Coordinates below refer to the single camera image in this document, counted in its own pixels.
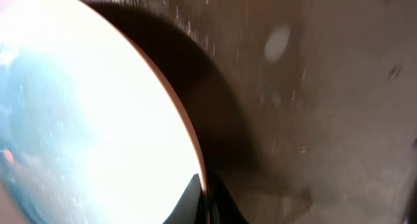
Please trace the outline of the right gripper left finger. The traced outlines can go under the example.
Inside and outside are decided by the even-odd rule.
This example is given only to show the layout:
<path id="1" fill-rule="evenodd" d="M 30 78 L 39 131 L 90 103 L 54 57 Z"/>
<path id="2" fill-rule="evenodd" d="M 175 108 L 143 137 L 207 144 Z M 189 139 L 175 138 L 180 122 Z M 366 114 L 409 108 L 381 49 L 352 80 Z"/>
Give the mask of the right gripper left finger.
<path id="1" fill-rule="evenodd" d="M 193 175 L 164 224 L 205 224 L 205 203 L 198 174 Z"/>

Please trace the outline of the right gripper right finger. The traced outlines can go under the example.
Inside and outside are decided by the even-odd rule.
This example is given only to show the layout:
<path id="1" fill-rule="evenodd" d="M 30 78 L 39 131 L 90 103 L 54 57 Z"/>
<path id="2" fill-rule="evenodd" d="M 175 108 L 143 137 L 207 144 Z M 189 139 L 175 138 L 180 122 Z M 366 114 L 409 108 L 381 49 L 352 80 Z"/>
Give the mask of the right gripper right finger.
<path id="1" fill-rule="evenodd" d="M 208 209 L 211 224 L 249 224 L 220 178 L 208 174 Z"/>

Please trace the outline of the white plate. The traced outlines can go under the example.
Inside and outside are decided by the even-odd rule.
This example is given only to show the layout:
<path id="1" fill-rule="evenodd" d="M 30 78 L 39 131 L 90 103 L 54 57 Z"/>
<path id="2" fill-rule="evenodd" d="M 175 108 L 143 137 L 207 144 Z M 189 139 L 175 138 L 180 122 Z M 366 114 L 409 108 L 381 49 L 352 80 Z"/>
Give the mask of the white plate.
<path id="1" fill-rule="evenodd" d="M 205 203 L 192 123 L 137 45 L 78 0 L 1 0 L 2 223 L 164 223 L 195 174 Z"/>

